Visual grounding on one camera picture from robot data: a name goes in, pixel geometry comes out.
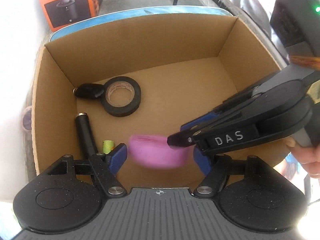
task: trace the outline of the blurred pink object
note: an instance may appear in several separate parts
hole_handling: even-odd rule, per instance
[[[129,154],[142,166],[153,169],[174,169],[187,162],[189,148],[170,148],[167,137],[133,135],[129,139]]]

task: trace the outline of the black tape roll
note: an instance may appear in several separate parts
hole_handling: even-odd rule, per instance
[[[101,103],[107,113],[123,117],[136,111],[141,102],[141,89],[139,84],[132,78],[119,76],[111,78],[104,84],[105,91],[101,95]],[[126,88],[131,92],[131,98],[126,105],[117,105],[110,100],[110,96],[118,88]]]

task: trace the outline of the yellow-green battery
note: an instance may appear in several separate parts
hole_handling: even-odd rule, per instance
[[[109,152],[111,152],[115,147],[115,142],[114,141],[103,141],[103,146],[102,146],[102,151],[105,154],[108,154]]]

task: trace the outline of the open cardboard box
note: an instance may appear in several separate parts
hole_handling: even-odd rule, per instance
[[[127,143],[133,134],[168,136],[223,100],[278,71],[271,55],[237,17],[205,14],[148,15],[113,21],[45,45],[33,94],[33,146],[37,173],[64,154],[83,158],[75,117],[86,112],[102,150],[103,140]],[[107,114],[100,101],[77,99],[85,82],[103,84],[126,75],[141,87],[141,104],[127,117]],[[269,165],[288,153],[281,141],[229,153],[258,155]],[[203,174],[194,163],[152,170],[130,156],[117,174],[131,187],[196,187]]]

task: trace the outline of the gray ribbed plate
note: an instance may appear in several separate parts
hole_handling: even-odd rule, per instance
[[[59,235],[23,230],[15,240],[302,240],[298,231],[258,234],[226,220],[213,201],[193,197],[187,188],[133,188],[108,200],[89,224]]]

